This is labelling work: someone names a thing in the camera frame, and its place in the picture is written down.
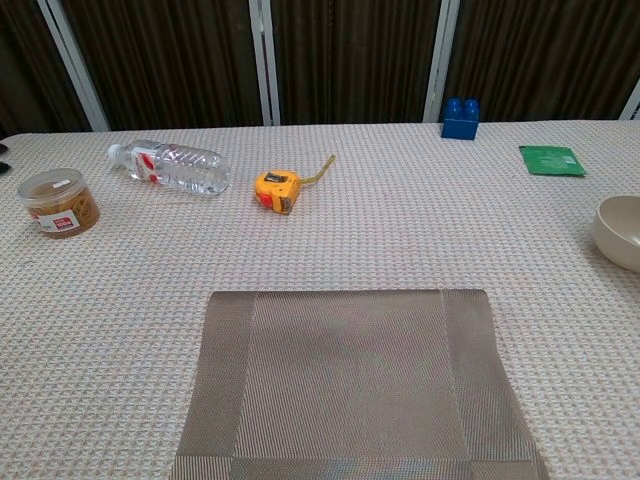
bowl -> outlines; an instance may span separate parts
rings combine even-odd
[[[593,238],[613,263],[640,272],[640,196],[607,198],[593,220]]]

lego stud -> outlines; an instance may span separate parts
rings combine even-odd
[[[444,112],[446,118],[458,119],[462,118],[462,104],[459,98],[450,98],[447,101],[447,108]]]
[[[464,102],[464,118],[466,120],[472,120],[474,122],[478,121],[479,110],[478,110],[478,102],[469,98]]]

dark curtain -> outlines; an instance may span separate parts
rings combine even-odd
[[[463,0],[445,86],[481,120],[617,119],[640,77],[638,0]]]
[[[89,130],[36,0],[0,0],[0,138]]]
[[[422,121],[439,0],[272,0],[284,124]]]
[[[246,0],[63,0],[113,130],[262,125]]]

yellow tape measure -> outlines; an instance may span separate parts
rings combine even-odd
[[[298,199],[300,187],[316,183],[336,159],[331,155],[324,167],[313,177],[300,178],[296,172],[289,170],[272,170],[256,179],[256,200],[261,205],[277,213],[288,215]]]

green card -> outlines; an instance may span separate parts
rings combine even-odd
[[[587,173],[568,147],[522,146],[520,153],[532,175],[582,177]]]

